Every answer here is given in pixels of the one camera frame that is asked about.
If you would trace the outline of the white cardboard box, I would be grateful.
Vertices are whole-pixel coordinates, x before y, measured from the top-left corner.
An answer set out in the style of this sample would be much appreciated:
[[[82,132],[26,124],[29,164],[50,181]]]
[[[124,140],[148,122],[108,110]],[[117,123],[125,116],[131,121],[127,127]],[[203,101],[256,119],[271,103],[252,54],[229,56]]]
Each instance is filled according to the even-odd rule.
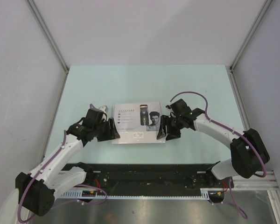
[[[140,105],[148,106],[148,126],[140,124]],[[113,116],[120,139],[112,144],[165,143],[165,138],[157,140],[162,116],[160,102],[115,104]]]

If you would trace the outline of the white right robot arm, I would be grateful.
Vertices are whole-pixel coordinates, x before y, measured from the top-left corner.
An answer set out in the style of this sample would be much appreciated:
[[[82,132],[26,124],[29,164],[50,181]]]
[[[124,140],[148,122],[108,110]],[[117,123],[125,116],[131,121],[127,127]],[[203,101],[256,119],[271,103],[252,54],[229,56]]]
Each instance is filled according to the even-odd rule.
[[[192,110],[183,99],[168,105],[170,115],[162,115],[157,139],[175,140],[181,137],[181,130],[190,128],[204,133],[225,145],[231,158],[219,161],[210,168],[206,182],[217,187],[223,179],[239,175],[250,178],[260,169],[266,172],[265,164],[270,161],[268,151],[260,134],[249,130],[234,129],[211,119],[206,110]]]

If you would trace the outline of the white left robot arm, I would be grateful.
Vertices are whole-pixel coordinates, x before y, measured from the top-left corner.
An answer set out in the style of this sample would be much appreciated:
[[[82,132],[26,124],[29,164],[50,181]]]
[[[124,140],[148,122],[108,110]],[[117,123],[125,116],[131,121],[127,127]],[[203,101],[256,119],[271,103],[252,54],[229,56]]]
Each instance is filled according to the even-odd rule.
[[[15,187],[19,191],[17,216],[20,223],[25,223],[21,218],[22,208],[44,216],[63,193],[77,185],[87,187],[93,183],[93,168],[82,162],[62,175],[59,172],[93,139],[102,142],[120,138],[114,119],[107,116],[107,111],[105,105],[99,108],[91,106],[85,117],[64,131],[62,142],[51,155],[29,173],[17,175]]]

